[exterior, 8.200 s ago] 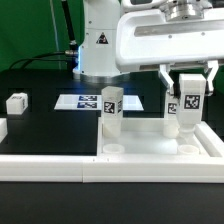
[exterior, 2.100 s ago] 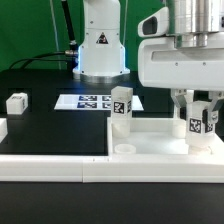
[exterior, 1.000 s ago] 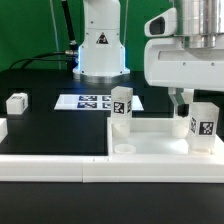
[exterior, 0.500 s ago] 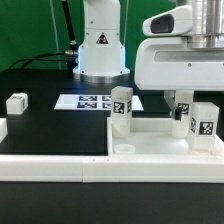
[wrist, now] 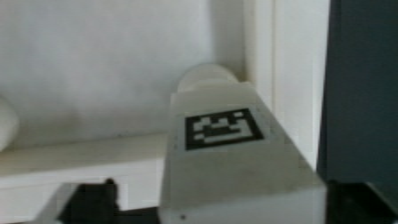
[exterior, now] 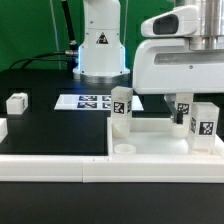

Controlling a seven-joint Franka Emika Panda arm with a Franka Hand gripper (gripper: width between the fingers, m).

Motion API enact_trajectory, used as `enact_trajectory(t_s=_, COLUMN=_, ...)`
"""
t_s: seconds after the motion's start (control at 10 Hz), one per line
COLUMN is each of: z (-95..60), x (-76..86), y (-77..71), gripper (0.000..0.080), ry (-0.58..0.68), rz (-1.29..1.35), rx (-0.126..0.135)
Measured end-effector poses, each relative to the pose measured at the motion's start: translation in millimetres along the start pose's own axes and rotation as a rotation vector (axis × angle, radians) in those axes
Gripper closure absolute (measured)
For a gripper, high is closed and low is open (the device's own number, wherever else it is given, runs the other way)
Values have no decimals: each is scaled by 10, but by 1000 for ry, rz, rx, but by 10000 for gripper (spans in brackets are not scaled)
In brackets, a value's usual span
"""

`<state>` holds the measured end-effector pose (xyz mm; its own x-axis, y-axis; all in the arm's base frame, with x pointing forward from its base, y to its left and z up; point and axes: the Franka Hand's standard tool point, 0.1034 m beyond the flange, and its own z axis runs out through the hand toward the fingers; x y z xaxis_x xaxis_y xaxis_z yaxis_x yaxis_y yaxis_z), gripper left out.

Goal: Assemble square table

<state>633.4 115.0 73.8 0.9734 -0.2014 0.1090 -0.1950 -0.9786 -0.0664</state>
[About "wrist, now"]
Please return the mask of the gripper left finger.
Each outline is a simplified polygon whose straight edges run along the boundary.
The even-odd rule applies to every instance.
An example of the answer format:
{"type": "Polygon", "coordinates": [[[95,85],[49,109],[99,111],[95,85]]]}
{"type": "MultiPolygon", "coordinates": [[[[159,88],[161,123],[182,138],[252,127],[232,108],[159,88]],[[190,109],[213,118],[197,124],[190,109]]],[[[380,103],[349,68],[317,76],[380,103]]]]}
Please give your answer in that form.
{"type": "Polygon", "coordinates": [[[111,179],[79,184],[56,220],[62,224],[117,224],[118,189],[111,179]]]}

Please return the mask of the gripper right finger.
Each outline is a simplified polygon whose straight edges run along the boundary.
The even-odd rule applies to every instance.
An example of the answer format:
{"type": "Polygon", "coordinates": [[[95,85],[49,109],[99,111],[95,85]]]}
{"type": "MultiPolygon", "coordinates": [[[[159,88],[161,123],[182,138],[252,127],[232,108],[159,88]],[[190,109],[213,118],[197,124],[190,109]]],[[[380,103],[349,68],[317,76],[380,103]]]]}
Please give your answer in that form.
{"type": "Polygon", "coordinates": [[[369,182],[326,183],[325,224],[398,224],[398,206],[369,182]]]}

